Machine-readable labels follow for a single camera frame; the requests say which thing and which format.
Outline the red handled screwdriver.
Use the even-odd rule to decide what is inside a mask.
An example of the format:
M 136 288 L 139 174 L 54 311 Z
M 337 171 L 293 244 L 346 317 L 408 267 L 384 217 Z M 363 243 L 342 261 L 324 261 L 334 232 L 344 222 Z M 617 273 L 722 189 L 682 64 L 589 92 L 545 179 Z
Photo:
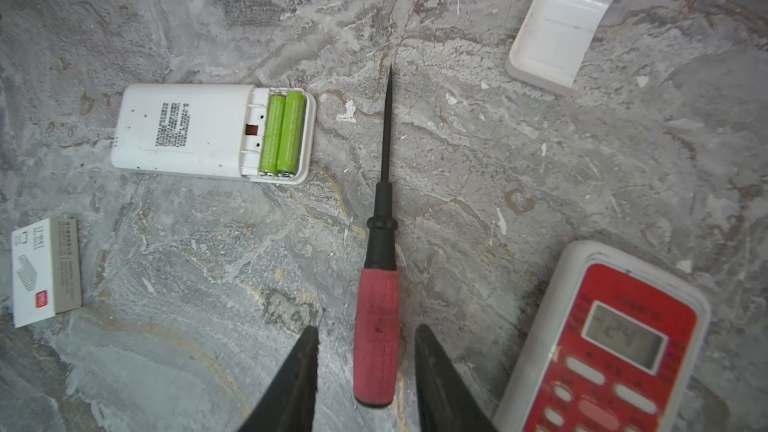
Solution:
M 390 182 L 393 74 L 385 94 L 380 179 L 362 268 L 354 329 L 353 394 L 369 408 L 384 408 L 394 398 L 399 363 L 400 275 L 397 271 Z

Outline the white battery cover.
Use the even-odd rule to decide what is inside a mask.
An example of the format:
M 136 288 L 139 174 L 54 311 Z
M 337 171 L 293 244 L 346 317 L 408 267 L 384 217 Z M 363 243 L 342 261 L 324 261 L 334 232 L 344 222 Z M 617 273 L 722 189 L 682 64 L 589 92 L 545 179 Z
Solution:
M 515 79 L 560 96 L 574 86 L 614 0 L 533 0 L 505 61 Z

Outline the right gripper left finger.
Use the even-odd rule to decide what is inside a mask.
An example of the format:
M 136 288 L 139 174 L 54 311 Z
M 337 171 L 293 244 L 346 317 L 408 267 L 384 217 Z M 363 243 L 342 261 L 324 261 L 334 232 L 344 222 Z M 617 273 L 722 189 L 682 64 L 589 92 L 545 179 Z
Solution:
M 311 431 L 318 353 L 318 329 L 307 326 L 239 431 Z

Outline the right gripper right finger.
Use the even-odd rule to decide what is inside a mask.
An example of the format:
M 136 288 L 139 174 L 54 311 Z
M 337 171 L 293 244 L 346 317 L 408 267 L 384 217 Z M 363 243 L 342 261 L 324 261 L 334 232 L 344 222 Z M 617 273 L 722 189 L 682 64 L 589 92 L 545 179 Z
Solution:
M 495 431 L 431 328 L 415 331 L 415 379 L 422 431 Z

